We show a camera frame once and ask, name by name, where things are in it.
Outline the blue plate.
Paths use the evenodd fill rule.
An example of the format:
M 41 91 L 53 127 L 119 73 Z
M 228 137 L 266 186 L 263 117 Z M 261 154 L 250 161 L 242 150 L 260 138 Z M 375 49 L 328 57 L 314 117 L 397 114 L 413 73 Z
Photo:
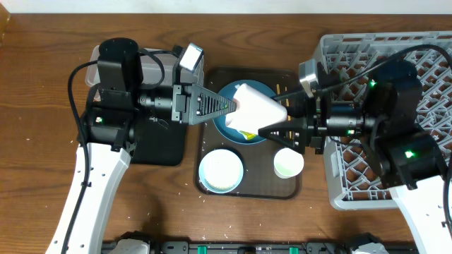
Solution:
M 234 81 L 221 88 L 218 94 L 222 97 L 232 100 L 237 89 L 243 83 L 246 83 L 247 85 L 251 86 L 252 88 L 258 90 L 259 92 L 263 93 L 268 97 L 272 97 L 275 95 L 275 92 L 270 87 L 256 80 Z M 213 119 L 213 123 L 215 124 L 215 127 L 218 129 L 220 134 L 222 134 L 228 140 L 240 145 L 254 145 L 266 140 L 265 138 L 262 138 L 258 135 L 255 135 L 253 138 L 248 138 L 245 135 L 241 134 L 236 129 L 226 127 L 225 116 L 220 116 L 218 118 Z

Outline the white green cup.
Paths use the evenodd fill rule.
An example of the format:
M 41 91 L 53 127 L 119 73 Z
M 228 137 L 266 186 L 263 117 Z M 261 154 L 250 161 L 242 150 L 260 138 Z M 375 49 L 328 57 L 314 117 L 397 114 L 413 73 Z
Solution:
M 278 150 L 273 158 L 276 176 L 288 179 L 299 175 L 304 168 L 304 157 L 290 148 Z

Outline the yellow green snack wrapper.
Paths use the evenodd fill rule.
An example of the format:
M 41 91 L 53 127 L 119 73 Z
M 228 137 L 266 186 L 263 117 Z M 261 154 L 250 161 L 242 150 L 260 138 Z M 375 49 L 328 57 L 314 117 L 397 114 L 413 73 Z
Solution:
M 239 133 L 244 137 L 245 140 L 248 140 L 248 141 L 253 140 L 254 138 L 257 137 L 257 135 L 254 133 L 248 133 L 245 131 L 239 131 Z

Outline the pink white cup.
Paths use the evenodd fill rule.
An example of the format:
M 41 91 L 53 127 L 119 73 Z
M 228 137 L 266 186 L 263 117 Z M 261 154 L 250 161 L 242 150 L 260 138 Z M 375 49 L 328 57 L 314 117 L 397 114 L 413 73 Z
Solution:
M 286 108 L 252 86 L 243 83 L 234 94 L 236 110 L 225 117 L 225 125 L 258 135 L 258 130 L 287 120 Z

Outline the light blue rice bowl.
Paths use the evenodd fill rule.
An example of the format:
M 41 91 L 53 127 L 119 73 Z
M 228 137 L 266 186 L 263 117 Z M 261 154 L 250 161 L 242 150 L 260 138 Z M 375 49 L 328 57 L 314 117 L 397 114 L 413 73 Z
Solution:
M 239 156 L 226 149 L 209 152 L 201 160 L 198 177 L 204 187 L 213 193 L 232 192 L 242 181 L 244 166 Z

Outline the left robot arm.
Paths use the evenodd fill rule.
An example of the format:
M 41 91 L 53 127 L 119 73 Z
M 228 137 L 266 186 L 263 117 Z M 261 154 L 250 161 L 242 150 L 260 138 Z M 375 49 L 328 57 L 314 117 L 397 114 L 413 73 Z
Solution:
M 232 113 L 236 104 L 196 83 L 183 83 L 183 70 L 195 71 L 203 58 L 195 44 L 175 46 L 172 82 L 145 83 L 141 59 L 160 63 L 124 37 L 104 41 L 95 65 L 98 84 L 88 92 L 85 110 L 75 113 L 79 146 L 70 191 L 49 253 L 99 253 L 119 183 L 128 169 L 147 121 L 196 125 Z

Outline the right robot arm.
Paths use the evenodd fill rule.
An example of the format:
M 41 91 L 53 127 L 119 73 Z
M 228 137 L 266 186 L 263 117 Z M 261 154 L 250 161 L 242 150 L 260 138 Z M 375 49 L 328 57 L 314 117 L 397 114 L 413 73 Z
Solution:
M 422 85 L 401 58 L 378 61 L 360 103 L 333 102 L 342 87 L 315 61 L 299 67 L 301 88 L 289 119 L 260 128 L 261 137 L 298 153 L 322 152 L 326 138 L 357 138 L 367 164 L 403 213 L 420 253 L 451 252 L 451 167 L 435 139 L 416 123 Z

